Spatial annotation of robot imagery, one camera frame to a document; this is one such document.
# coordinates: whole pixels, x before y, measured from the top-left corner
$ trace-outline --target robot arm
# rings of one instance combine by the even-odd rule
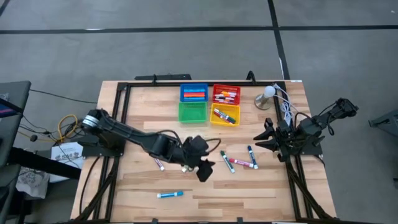
[[[197,176],[201,182],[205,182],[213,172],[211,167],[215,163],[201,160],[201,157],[207,156],[209,152],[206,151],[206,141],[200,136],[189,137],[182,143],[177,133],[171,130],[145,133],[114,120],[105,110],[89,111],[81,127],[85,132],[103,139],[105,144],[103,134],[106,133],[140,145],[153,158],[190,168],[199,167]],[[163,134],[164,132],[173,132],[175,137]]]
[[[267,118],[264,123],[266,130],[254,137],[253,140],[268,140],[269,137],[272,137],[271,140],[257,142],[256,145],[278,151],[279,161],[285,162],[290,155],[294,156],[301,153],[305,148],[318,146],[324,138],[324,136],[321,136],[322,130],[327,127],[330,134],[333,135],[334,131],[330,123],[336,119],[355,116],[358,110],[357,106],[344,98],[338,99],[329,107],[312,118],[307,116],[296,128],[289,126],[286,121],[282,120],[278,122],[278,127],[274,129],[272,120]]]

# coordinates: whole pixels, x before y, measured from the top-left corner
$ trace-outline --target green marker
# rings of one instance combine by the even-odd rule
[[[223,156],[223,159],[226,163],[226,165],[228,166],[229,170],[231,171],[231,173],[235,173],[235,169],[232,166],[232,164],[229,162],[228,158],[226,157],[226,154],[224,151],[221,150],[221,155]]]

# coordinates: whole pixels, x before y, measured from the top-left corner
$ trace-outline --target gray floor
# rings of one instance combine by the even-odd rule
[[[281,26],[398,24],[395,0],[280,0],[275,8]],[[266,0],[11,0],[0,17],[0,30],[270,25]],[[398,30],[281,35],[291,79],[303,80],[313,114],[339,97],[360,108],[334,122],[336,135],[326,134],[322,144],[338,216],[396,223],[398,140],[369,128],[368,120],[398,108]],[[282,78],[272,31],[0,35],[0,68],[2,82],[30,80],[33,89],[93,101],[103,80],[137,75],[241,79],[253,70],[257,79]],[[82,117],[92,107],[31,93],[25,114],[55,130],[66,114]],[[50,147],[20,136],[16,145]],[[28,220],[67,220],[72,203],[71,194],[36,202]]]

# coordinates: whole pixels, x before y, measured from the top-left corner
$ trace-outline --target paper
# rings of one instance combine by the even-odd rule
[[[83,158],[81,156],[82,151],[83,146],[79,145],[77,142],[63,143],[51,148],[51,159],[81,169],[83,167]],[[60,182],[67,179],[67,177],[53,174],[50,175],[50,183]]]
[[[21,167],[16,188],[19,192],[25,192],[32,197],[45,198],[48,182],[49,174]]]

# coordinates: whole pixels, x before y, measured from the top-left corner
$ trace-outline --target yellow bin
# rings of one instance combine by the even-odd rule
[[[223,119],[219,118],[217,115],[214,114],[214,109],[219,109],[222,113],[227,114],[231,118],[235,119],[234,124],[229,124]],[[219,103],[212,103],[211,104],[211,112],[210,112],[210,122],[212,124],[218,124],[223,126],[230,126],[235,127],[239,125],[241,120],[241,107],[235,105],[226,105],[226,104],[219,104]]]

